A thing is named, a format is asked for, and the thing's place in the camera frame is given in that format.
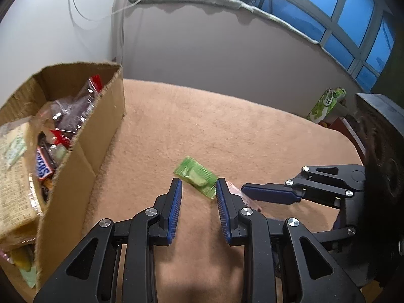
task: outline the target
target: metal screw head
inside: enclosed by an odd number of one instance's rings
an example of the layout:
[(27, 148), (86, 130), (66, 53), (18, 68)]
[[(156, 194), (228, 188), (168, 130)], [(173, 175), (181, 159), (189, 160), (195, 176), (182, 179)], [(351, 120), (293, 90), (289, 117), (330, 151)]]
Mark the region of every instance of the metal screw head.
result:
[(348, 228), (348, 234), (350, 235), (350, 236), (353, 236), (354, 234), (356, 234), (356, 230), (355, 230), (355, 228), (353, 228), (353, 227), (349, 227)]
[(157, 210), (155, 208), (148, 208), (146, 210), (146, 215), (148, 216), (154, 216), (157, 214)]
[(290, 218), (290, 219), (288, 219), (288, 224), (290, 226), (298, 226), (300, 224), (300, 222), (297, 218)]
[(111, 220), (108, 219), (108, 218), (103, 218), (103, 219), (100, 221), (99, 225), (100, 225), (101, 227), (103, 227), (103, 228), (107, 228), (107, 227), (109, 227), (109, 226), (111, 225)]
[(245, 216), (249, 216), (253, 213), (251, 208), (248, 207), (244, 207), (241, 209), (241, 214), (245, 215)]

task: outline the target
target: printed label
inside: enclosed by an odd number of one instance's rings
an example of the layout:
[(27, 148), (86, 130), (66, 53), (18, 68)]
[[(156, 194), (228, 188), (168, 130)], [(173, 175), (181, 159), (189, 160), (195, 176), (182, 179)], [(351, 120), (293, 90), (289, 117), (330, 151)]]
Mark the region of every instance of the printed label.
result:
[(53, 174), (53, 170), (43, 155), (41, 149), (36, 149), (36, 175), (42, 181)]
[(16, 136), (6, 152), (7, 170), (25, 153), (27, 146), (22, 135)]

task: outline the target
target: green candy wrapper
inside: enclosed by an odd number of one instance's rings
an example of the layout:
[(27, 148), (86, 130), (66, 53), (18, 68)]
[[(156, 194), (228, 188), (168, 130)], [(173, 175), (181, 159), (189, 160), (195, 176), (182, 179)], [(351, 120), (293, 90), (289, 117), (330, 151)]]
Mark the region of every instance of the green candy wrapper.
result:
[(192, 157), (187, 156), (174, 170), (174, 174), (193, 185), (208, 198), (213, 199), (216, 195), (217, 176)]

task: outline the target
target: cardboard box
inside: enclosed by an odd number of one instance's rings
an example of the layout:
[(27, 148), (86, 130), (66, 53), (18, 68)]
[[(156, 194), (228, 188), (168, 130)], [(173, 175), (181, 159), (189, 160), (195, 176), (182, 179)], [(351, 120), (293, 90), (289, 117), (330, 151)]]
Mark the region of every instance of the cardboard box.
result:
[(32, 302), (82, 238), (87, 203), (104, 155), (125, 114), (122, 67), (113, 63), (74, 63), (49, 66), (31, 76), (0, 109), (0, 125), (35, 115), (47, 101), (75, 96), (86, 80), (100, 74), (104, 88), (95, 108), (72, 140), (53, 176), (54, 189), (39, 221), (36, 239), (37, 286), (30, 289), (16, 267), (0, 265), (21, 296)]

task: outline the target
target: pink wrapper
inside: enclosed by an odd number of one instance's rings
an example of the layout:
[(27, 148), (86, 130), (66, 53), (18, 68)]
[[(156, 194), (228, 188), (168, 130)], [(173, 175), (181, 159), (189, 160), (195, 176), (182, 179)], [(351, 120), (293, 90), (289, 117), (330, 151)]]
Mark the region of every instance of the pink wrapper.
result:
[(8, 254), (4, 253), (2, 250), (0, 250), (0, 257), (13, 264), (13, 260), (11, 259), (11, 257), (8, 256)]
[(255, 202), (255, 200), (249, 198), (249, 196), (245, 195), (239, 188), (237, 188), (233, 183), (226, 181), (227, 186), (229, 187), (229, 192), (233, 195), (240, 196), (244, 202), (244, 205), (256, 210), (258, 212), (261, 211), (261, 207)]

